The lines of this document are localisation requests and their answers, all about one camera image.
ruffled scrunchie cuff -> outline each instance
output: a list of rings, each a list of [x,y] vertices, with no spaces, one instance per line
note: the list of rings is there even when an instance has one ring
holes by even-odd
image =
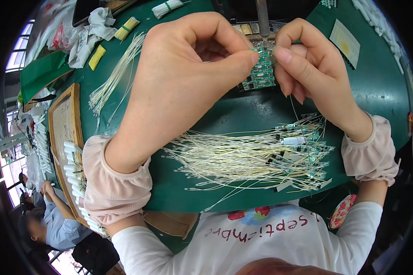
[[[359,181],[386,180],[390,187],[395,183],[399,166],[395,162],[396,149],[391,139],[390,122],[380,116],[372,116],[373,131],[368,140],[354,142],[344,134],[341,155],[348,176]]]
[[[152,188],[148,165],[151,157],[131,174],[118,173],[106,162],[105,150],[112,136],[94,135],[83,149],[87,178],[84,208],[98,224],[112,224],[142,212]]]

circuit board panel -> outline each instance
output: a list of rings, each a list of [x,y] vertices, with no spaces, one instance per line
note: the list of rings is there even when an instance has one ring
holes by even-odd
[[[275,86],[274,70],[270,60],[270,53],[263,47],[251,50],[259,53],[259,62],[255,64],[249,76],[242,82],[245,91]]]

green rubber band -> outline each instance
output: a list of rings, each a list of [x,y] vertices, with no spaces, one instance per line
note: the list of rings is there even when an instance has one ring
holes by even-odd
[[[167,6],[168,11],[171,11],[170,5],[167,2],[164,2],[164,4]]]
[[[124,30],[126,30],[126,31],[128,31],[128,32],[131,32],[131,31],[132,31],[131,29],[127,28],[127,27],[124,26],[124,25],[122,25],[121,28],[123,28]]]

green table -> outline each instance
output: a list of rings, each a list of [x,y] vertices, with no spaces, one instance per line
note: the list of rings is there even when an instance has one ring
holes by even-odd
[[[209,0],[196,0],[167,14],[163,19],[157,20],[151,12],[151,8],[159,3],[162,3],[162,0],[150,1],[124,11],[116,18],[114,27],[119,28],[130,16],[135,16],[141,21],[141,24],[134,31],[147,32],[158,23],[171,21],[193,12],[213,10]],[[319,28],[326,37],[329,37],[336,18],[352,32],[361,44],[357,69],[353,70],[347,65],[353,95],[363,110],[371,114],[379,114],[390,120],[394,129],[392,138],[396,149],[399,149],[409,140],[407,125],[409,100],[405,78],[400,74],[385,40],[377,36],[373,28],[367,24],[350,1],[340,1],[339,7],[334,9],[318,5],[307,20]],[[102,41],[101,45],[105,47],[107,52],[96,70],[92,71],[86,64],[83,69],[75,70],[74,75],[63,86],[66,89],[72,82],[78,82],[81,85],[80,108],[84,141],[94,134],[97,121],[88,106],[89,95],[110,76],[131,39],[132,34],[122,44],[116,39]],[[138,58],[134,62],[134,70],[137,62]],[[103,108],[98,131],[100,135],[113,135],[119,127],[128,97],[121,104],[110,127],[107,128],[106,123],[126,90],[129,73],[128,69]],[[295,100],[294,102],[298,114],[317,110],[310,99],[305,100],[303,106]],[[193,129],[219,134],[270,129],[279,122],[286,123],[295,120],[290,100],[283,96],[278,87],[268,92],[253,91],[237,94],[231,91],[218,101]],[[332,183],[322,190],[327,190],[350,179],[344,172],[340,155],[342,135],[341,130],[330,123],[327,124],[323,140],[326,140],[329,145],[336,146],[336,151],[325,158],[325,161],[330,161],[330,166],[326,169],[327,179],[333,179]],[[152,157],[150,172],[153,177],[153,190],[151,199],[144,209],[167,212],[199,212],[231,191],[231,188],[215,191],[184,190],[186,187],[193,187],[195,183],[199,182],[199,179],[186,179],[183,173],[173,172],[180,164],[175,160],[161,158],[163,154],[162,151],[158,151]],[[293,190],[295,189],[291,187],[279,193],[274,193],[273,190],[243,190],[218,204],[211,211],[231,211],[266,206],[310,195],[309,192],[305,191],[288,193],[288,191]]]

wooden tray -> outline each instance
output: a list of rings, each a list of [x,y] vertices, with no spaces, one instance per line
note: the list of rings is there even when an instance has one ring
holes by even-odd
[[[59,165],[57,162],[54,162],[59,184],[77,221],[89,227],[84,220],[81,210],[78,209],[75,203],[75,197],[72,195],[72,185],[67,181],[66,171],[63,168],[67,164],[64,140],[66,140],[65,128],[69,126],[66,126],[66,124],[72,128],[75,144],[83,149],[84,142],[80,118],[80,85],[78,83],[73,83],[67,88],[49,108],[49,132],[52,152],[59,162]],[[77,154],[77,162],[82,165],[80,154]]]

